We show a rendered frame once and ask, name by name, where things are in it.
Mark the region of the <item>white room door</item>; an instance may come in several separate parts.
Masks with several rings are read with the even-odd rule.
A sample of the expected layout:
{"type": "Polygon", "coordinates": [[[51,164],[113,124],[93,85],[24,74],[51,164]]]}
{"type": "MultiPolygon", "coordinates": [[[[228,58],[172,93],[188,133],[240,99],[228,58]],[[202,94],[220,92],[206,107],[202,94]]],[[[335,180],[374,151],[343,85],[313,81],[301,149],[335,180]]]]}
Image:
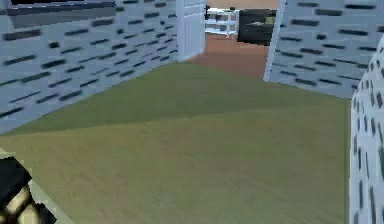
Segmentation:
{"type": "Polygon", "coordinates": [[[205,49],[206,0],[176,0],[178,60],[189,60],[205,49]]]}

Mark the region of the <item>white shelf unit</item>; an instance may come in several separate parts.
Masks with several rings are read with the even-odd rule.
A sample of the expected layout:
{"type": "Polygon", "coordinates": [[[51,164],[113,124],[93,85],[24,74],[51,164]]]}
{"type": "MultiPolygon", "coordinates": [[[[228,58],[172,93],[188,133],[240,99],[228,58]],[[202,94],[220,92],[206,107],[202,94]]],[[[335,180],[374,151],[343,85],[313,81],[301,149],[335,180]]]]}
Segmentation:
{"type": "Polygon", "coordinates": [[[205,20],[205,32],[224,35],[229,38],[238,33],[239,11],[221,8],[210,8],[209,19],[205,20]]]}

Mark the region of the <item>black sofa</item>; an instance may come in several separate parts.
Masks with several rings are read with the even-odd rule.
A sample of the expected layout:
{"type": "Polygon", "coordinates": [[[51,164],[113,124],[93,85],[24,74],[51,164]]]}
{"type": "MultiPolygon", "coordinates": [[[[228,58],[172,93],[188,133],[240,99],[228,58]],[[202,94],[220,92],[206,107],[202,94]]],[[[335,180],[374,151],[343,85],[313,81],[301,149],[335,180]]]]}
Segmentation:
{"type": "Polygon", "coordinates": [[[243,9],[239,12],[237,41],[269,46],[276,10],[243,9]]]}

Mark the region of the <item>black and cream patterned object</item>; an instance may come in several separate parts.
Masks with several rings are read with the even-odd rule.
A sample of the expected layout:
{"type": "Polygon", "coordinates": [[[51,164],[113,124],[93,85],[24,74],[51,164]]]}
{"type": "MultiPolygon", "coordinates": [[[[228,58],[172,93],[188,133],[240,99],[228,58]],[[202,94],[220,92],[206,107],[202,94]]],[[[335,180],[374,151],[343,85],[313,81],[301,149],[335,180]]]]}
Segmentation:
{"type": "Polygon", "coordinates": [[[1,148],[0,224],[75,224],[23,164],[1,148]]]}

